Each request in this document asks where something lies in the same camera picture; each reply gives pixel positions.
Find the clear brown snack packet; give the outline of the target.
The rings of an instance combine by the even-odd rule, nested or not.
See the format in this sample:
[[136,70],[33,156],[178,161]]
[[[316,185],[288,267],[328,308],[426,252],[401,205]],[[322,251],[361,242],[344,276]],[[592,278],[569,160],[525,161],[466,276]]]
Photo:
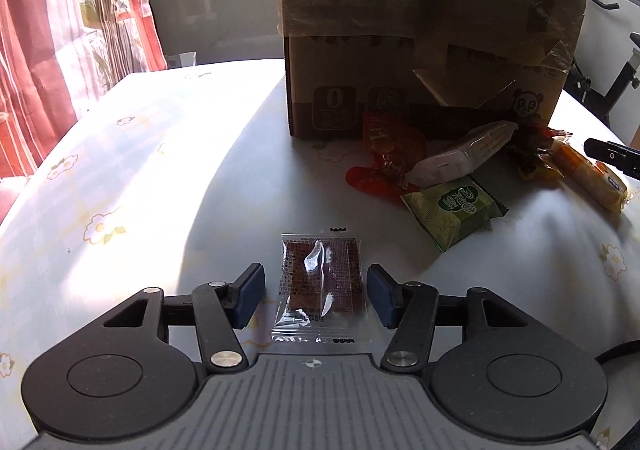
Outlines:
[[281,236],[271,339],[278,344],[355,345],[370,338],[360,243],[345,230]]

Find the small red snack packet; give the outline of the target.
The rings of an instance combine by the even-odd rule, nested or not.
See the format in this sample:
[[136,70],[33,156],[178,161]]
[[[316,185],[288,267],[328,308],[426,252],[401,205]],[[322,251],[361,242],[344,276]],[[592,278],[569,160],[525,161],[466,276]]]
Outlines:
[[406,179],[427,155],[427,141],[418,129],[390,114],[366,112],[362,118],[362,146],[371,164],[347,170],[345,181],[350,187],[393,203],[419,190]]

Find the orange wrapped snack bar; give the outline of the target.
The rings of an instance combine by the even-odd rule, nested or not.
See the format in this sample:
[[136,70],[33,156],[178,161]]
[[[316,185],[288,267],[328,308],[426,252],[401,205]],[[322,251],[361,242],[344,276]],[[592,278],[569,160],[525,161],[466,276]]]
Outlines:
[[619,214],[628,199],[626,184],[600,161],[591,162],[563,140],[554,139],[548,150],[550,161],[564,177],[569,177],[600,206]]

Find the black exercise bike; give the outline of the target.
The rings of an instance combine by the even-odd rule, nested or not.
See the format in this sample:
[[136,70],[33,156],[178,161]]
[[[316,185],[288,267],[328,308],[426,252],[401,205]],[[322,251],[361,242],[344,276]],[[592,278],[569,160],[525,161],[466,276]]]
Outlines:
[[[630,59],[634,44],[629,39],[639,30],[639,7],[629,0],[599,0],[617,3],[617,10],[605,10],[587,1],[582,30],[575,56],[592,87],[602,94]],[[639,126],[639,90],[628,87],[610,114],[610,126],[616,136],[630,142]]]

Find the small green snack packet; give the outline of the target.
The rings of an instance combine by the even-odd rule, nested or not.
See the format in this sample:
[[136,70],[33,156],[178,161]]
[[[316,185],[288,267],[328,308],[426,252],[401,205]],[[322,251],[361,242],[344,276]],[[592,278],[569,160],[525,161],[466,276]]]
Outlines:
[[442,253],[509,210],[471,176],[405,194],[401,200]]

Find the white wrapped snack pack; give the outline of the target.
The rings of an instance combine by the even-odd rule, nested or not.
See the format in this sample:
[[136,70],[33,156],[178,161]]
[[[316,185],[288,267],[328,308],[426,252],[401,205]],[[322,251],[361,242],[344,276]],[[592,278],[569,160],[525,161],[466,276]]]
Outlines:
[[406,182],[419,188],[454,181],[469,176],[511,139],[518,125],[512,121],[496,121],[478,127],[453,147],[417,162],[406,174]]

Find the brown cardboard box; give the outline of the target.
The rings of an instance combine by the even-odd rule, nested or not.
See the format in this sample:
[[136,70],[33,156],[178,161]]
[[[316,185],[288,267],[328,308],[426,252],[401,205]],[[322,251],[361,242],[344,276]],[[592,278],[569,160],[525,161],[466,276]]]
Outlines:
[[587,0],[280,0],[288,130],[359,135],[368,112],[548,121]]

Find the red floral curtain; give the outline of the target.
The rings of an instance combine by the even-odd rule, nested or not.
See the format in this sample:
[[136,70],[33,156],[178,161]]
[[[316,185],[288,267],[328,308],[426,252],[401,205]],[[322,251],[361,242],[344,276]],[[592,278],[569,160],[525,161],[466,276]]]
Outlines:
[[1,0],[1,209],[108,90],[166,66],[149,0]]

